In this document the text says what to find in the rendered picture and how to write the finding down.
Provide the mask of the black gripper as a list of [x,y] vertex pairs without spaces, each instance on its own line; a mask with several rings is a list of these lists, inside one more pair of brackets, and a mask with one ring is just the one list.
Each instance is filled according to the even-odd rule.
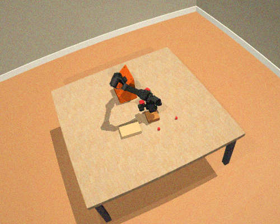
[[[147,104],[151,104],[151,102],[146,102],[146,104],[139,104],[138,105],[138,108],[139,108],[139,110],[140,111],[144,111],[144,108],[146,107],[146,109],[148,110],[148,108],[147,108]],[[162,105],[162,102],[160,102],[160,104],[158,105],[158,106],[161,106]]]

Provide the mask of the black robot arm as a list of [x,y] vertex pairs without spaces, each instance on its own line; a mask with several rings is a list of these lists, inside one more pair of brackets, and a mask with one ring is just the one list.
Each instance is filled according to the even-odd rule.
[[[118,83],[122,84],[121,88],[117,88]],[[111,81],[110,81],[110,86],[115,88],[115,89],[122,89],[124,91],[131,92],[133,94],[136,94],[140,99],[146,101],[146,102],[151,102],[151,104],[147,104],[147,108],[149,109],[149,112],[152,113],[155,110],[157,110],[157,106],[160,104],[161,99],[153,95],[151,91],[149,90],[143,90],[143,89],[137,89],[132,86],[129,86],[126,84],[127,78],[126,76],[122,77],[121,73],[114,73]]]

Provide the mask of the pale yellow flat board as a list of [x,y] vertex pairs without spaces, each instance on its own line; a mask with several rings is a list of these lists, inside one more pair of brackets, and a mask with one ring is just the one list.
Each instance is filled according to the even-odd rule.
[[142,133],[138,122],[119,127],[119,129],[123,139]]

